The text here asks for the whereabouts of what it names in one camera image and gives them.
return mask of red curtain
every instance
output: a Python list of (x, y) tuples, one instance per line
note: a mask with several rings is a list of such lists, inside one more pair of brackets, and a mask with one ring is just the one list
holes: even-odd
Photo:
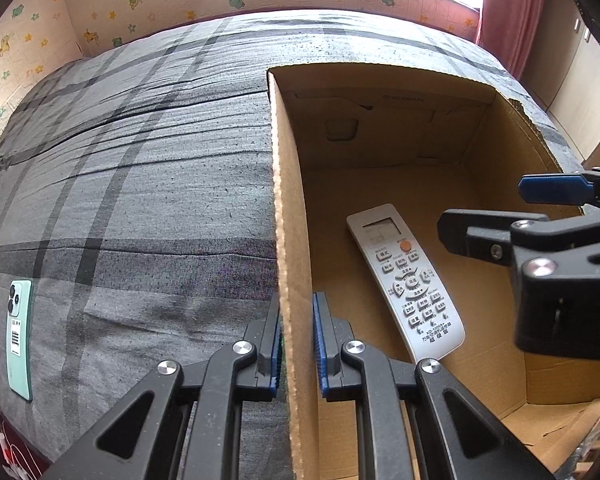
[(544, 0), (484, 0), (476, 43), (520, 79), (536, 36)]

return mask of blue gripper pad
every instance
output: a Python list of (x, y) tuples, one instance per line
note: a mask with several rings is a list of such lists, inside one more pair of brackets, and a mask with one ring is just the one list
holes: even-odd
[(324, 345), (324, 335), (322, 333), (322, 324), (320, 323), (320, 313), (318, 312), (318, 300), (316, 295), (314, 302), (314, 351), (315, 364), (318, 369), (318, 382), (322, 396), (326, 397), (329, 391), (329, 381), (327, 380), (327, 352)]
[(273, 338), (273, 352), (271, 353), (271, 381), (269, 391), (275, 397), (280, 386), (280, 369), (282, 368), (282, 319), (278, 315), (276, 335)]
[(531, 204), (584, 205), (596, 199), (593, 184), (577, 173), (525, 175), (518, 190), (522, 199)]

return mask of door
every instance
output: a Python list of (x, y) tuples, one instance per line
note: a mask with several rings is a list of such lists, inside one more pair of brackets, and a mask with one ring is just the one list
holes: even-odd
[(573, 0), (545, 0), (522, 85), (546, 110), (576, 54), (584, 30)]
[(600, 143), (600, 46), (583, 34), (549, 111), (586, 161)]

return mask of cardboard box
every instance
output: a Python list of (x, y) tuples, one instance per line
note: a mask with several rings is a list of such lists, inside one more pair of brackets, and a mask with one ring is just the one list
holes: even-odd
[(522, 107), (472, 80), (369, 64), (275, 68), (269, 90), (296, 478), (358, 472), (354, 403), (327, 403), (317, 389), (312, 291), (327, 293), (357, 338), (409, 359), (346, 226), (348, 215), (383, 203), (407, 222), (464, 322), (465, 342), (443, 365), (557, 469), (600, 416), (600, 362), (519, 351), (507, 269), (447, 253), (436, 231), (447, 208), (580, 214), (520, 199), (520, 176), (560, 171)]

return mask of bedsheet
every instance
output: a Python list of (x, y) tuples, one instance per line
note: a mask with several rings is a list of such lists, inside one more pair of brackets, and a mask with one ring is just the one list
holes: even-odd
[[(385, 16), (227, 17), (63, 66), (0, 139), (0, 305), (12, 279), (35, 291), (33, 401), (9, 388), (0, 329), (0, 410), (44, 455), (56, 459), (158, 361), (207, 359), (264, 317), (276, 288), (266, 71), (347, 61), (490, 84), (522, 104), (563, 170), (580, 170), (493, 56)], [(285, 392), (243, 417), (241, 478), (291, 479)]]

